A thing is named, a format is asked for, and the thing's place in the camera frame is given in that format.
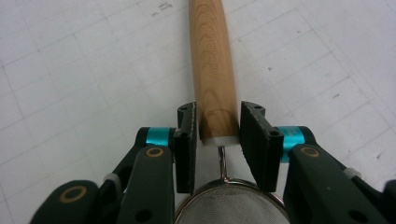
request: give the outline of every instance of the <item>white surface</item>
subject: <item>white surface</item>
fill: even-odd
[[[194,99],[188,1],[165,2],[0,0],[2,224],[27,223],[69,180],[101,184],[140,127],[177,125]],[[376,189],[396,178],[396,4],[223,5],[238,98],[274,126],[310,127]],[[227,149],[229,176],[252,180]],[[196,186],[218,176],[217,150],[199,144]]]

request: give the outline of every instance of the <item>wooden stick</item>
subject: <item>wooden stick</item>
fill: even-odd
[[[233,63],[221,0],[190,0],[192,71],[204,146],[239,143]]]

